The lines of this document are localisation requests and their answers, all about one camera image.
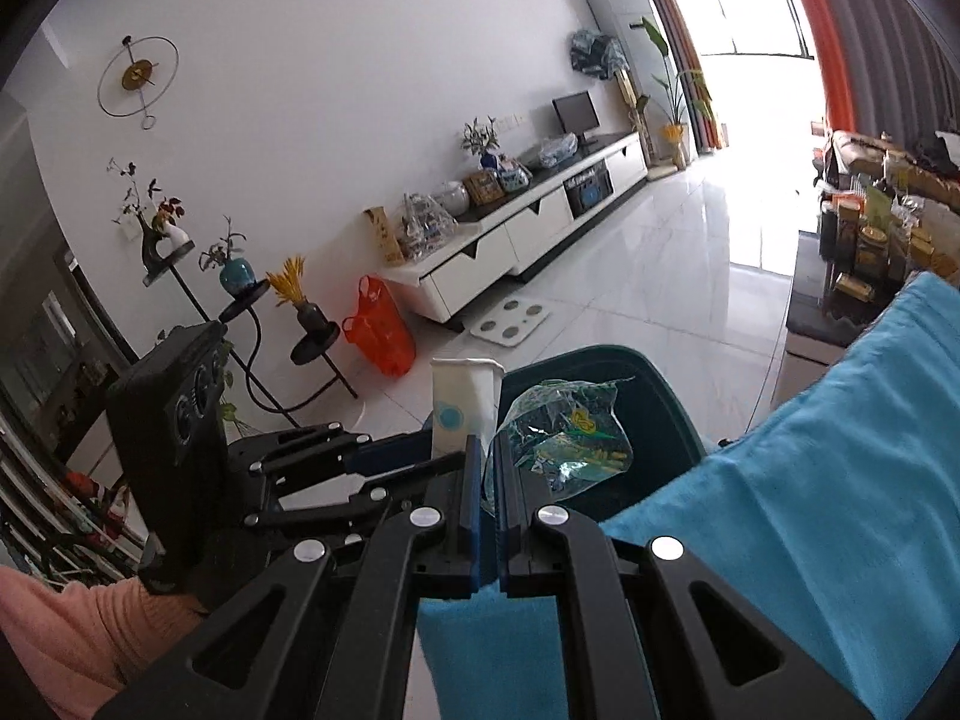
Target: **blue logo on cup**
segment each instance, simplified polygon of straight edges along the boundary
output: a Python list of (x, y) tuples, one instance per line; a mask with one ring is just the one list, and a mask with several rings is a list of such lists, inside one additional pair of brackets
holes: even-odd
[(438, 403), (437, 422), (444, 430), (459, 430), (464, 425), (464, 413), (449, 403)]

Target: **round black shelf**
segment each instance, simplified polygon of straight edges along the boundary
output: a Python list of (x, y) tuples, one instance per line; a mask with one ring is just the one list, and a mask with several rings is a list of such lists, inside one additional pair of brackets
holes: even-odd
[(313, 362), (325, 353), (330, 346), (333, 346), (334, 341), (339, 337), (340, 326), (336, 322), (330, 322), (325, 331), (307, 333), (296, 342), (296, 346), (290, 352), (290, 361), (294, 365), (306, 365), (308, 362)]
[(147, 275), (143, 277), (143, 286), (149, 287), (157, 279), (160, 278), (163, 274), (166, 274), (169, 269), (171, 269), (176, 263), (179, 263), (186, 255), (194, 250), (194, 242), (187, 241), (181, 247), (175, 248), (171, 251), (166, 257), (162, 260), (157, 260), (153, 266), (147, 266)]
[(233, 299), (233, 303), (230, 303), (227, 308), (224, 308), (219, 317), (220, 322), (227, 324), (232, 322), (234, 319), (243, 314), (246, 309), (253, 306), (253, 303), (256, 303), (257, 300), (260, 300), (263, 295), (270, 290), (270, 282), (267, 279), (260, 279), (256, 284), (251, 284), (247, 288), (244, 288), (243, 292), (240, 295), (237, 295)]

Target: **person's arm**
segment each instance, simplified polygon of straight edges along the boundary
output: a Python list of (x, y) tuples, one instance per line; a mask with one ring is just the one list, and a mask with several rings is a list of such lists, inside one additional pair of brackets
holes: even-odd
[(202, 619), (189, 596), (151, 596), (138, 579), (56, 593), (0, 567), (0, 631), (65, 720), (94, 712)]

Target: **wall clock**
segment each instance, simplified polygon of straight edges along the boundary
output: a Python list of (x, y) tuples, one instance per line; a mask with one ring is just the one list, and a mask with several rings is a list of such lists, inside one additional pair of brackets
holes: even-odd
[(157, 123), (150, 106), (174, 82), (179, 51), (173, 41), (158, 36), (133, 40), (127, 35), (121, 44), (100, 76), (97, 102), (104, 113), (118, 119), (142, 114), (140, 126), (150, 129)]

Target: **blue vase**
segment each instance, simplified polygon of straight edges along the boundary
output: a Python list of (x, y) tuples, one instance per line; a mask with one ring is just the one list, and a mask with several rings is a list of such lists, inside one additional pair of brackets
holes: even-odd
[(236, 298), (251, 284), (256, 284), (256, 275), (250, 263), (243, 257), (227, 260), (220, 271), (220, 286)]

